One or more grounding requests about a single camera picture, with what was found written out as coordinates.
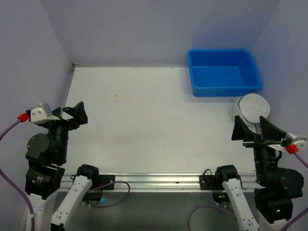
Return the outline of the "white mesh laundry bag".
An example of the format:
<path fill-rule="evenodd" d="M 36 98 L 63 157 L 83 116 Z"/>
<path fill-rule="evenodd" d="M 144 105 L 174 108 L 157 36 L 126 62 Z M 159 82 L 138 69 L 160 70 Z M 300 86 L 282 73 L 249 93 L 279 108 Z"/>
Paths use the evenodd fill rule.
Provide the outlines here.
<path fill-rule="evenodd" d="M 249 93 L 233 102 L 229 115 L 234 122 L 239 116 L 249 126 L 260 123 L 260 116 L 267 118 L 270 114 L 270 104 L 261 95 Z"/>

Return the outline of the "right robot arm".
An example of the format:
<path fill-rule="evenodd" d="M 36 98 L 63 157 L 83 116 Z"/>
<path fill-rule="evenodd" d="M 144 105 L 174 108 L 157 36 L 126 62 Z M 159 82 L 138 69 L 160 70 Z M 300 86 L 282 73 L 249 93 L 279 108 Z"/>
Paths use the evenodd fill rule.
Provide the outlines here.
<path fill-rule="evenodd" d="M 292 199 L 302 197 L 304 177 L 296 170 L 278 166 L 283 152 L 296 154 L 307 144 L 307 137 L 283 131 L 260 116 L 261 133 L 257 134 L 243 122 L 234 118 L 231 139 L 243 141 L 252 148 L 256 170 L 254 200 L 259 220 L 256 221 L 243 193 L 241 177 L 235 166 L 218 167 L 215 178 L 226 191 L 241 231 L 281 231 L 292 217 Z"/>

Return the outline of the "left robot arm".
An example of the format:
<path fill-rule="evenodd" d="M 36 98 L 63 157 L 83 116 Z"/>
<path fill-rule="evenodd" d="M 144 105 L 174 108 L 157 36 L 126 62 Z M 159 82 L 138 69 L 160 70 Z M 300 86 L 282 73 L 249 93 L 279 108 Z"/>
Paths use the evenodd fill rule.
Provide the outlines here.
<path fill-rule="evenodd" d="M 32 136 L 27 143 L 26 202 L 29 208 L 25 231 L 64 231 L 87 191 L 99 185 L 97 167 L 83 164 L 57 209 L 54 203 L 61 186 L 66 163 L 69 132 L 87 124 L 84 103 L 51 110 L 47 102 L 26 111 L 29 122 L 44 127 L 46 134 Z"/>

